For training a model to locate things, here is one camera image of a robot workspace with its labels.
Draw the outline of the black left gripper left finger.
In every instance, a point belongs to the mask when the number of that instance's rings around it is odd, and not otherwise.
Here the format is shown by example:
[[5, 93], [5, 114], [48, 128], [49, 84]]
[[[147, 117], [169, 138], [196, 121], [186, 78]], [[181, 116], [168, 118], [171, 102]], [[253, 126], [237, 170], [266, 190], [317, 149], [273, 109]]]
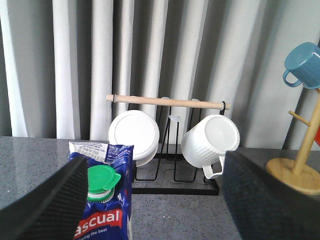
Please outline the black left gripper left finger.
[[88, 195], [87, 160], [77, 156], [0, 211], [2, 240], [71, 240]]

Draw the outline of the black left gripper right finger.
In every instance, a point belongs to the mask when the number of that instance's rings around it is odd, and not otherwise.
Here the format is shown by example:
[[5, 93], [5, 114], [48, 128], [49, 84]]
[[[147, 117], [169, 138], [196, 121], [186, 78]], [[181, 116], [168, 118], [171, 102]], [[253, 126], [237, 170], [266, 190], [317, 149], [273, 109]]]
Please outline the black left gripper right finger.
[[222, 191], [243, 240], [320, 238], [320, 201], [278, 181], [241, 153], [227, 153]]

